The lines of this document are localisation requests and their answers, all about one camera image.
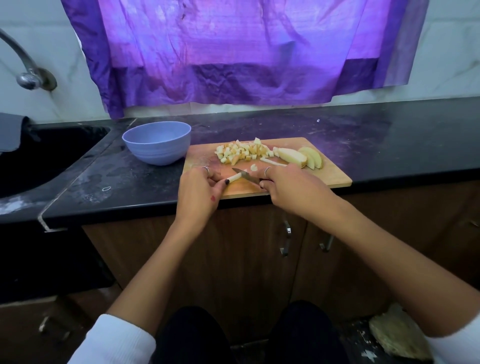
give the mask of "knife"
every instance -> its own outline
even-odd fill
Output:
[[[257,177],[253,177],[251,176],[248,172],[245,172],[244,170],[241,170],[239,168],[232,168],[236,173],[240,173],[242,178],[246,179],[247,181],[250,181],[252,183],[255,183],[257,185],[260,185],[260,182],[261,181],[271,181],[269,179],[266,179],[266,178],[257,178]]]

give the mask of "blue bowl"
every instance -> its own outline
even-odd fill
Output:
[[[123,133],[127,148],[141,161],[165,166],[187,154],[192,127],[180,121],[139,125]]]

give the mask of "cutting board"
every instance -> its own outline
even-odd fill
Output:
[[[220,172],[222,177],[228,178],[236,174],[232,170],[231,164],[220,163],[220,160],[214,154],[216,147],[224,143],[213,143],[213,144],[197,144],[190,146],[187,151],[187,156],[185,157],[185,164],[183,165],[183,172],[190,170],[192,167],[196,166],[208,166],[211,170],[216,170]],[[347,176],[339,167],[337,167],[331,160],[329,160],[321,151],[313,146],[305,138],[282,138],[282,139],[265,139],[262,140],[262,143],[270,148],[277,146],[279,148],[291,148],[298,150],[303,146],[309,146],[317,150],[322,156],[323,168],[318,170],[311,170],[308,167],[303,168],[314,176],[320,178],[327,186],[330,188],[336,187],[348,187],[352,184],[352,179]],[[278,157],[269,158],[279,163],[287,163],[284,160]],[[271,167],[271,164],[263,162],[261,160],[239,160],[235,165],[236,168],[241,170],[247,170],[250,172],[250,166],[256,164],[258,170],[264,170],[267,167]],[[238,198],[238,197],[249,197],[249,196],[261,196],[268,194],[267,191],[260,188],[260,186],[248,182],[247,180],[240,178],[235,182],[232,182],[227,189],[224,191],[222,199],[226,198]]]

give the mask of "sleeve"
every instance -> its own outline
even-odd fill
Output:
[[[480,363],[480,314],[464,328],[444,338],[427,338],[435,363]]]
[[[101,315],[68,363],[148,364],[155,347],[153,336],[141,328]]]

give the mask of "sink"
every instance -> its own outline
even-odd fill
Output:
[[[30,126],[20,147],[0,155],[0,198],[51,181],[79,160],[109,132],[97,126]]]

